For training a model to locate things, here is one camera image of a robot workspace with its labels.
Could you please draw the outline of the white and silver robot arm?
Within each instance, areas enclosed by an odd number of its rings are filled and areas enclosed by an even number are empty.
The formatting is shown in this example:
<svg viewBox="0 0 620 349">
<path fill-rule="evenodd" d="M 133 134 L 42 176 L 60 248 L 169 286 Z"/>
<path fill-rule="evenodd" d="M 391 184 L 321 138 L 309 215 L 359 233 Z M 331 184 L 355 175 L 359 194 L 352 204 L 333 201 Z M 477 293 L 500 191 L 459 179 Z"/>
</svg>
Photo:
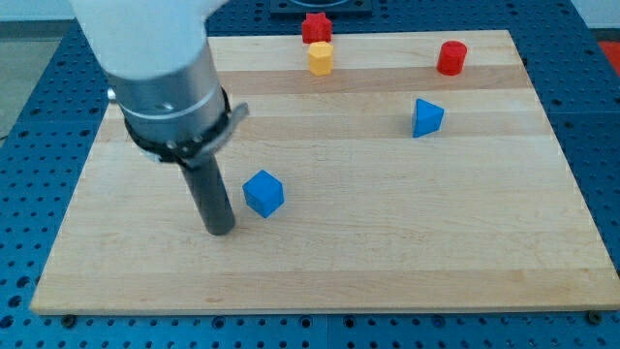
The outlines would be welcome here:
<svg viewBox="0 0 620 349">
<path fill-rule="evenodd" d="M 195 168 L 249 113 L 231 108 L 205 22 L 227 0 L 72 0 L 134 142 L 164 162 Z"/>
</svg>

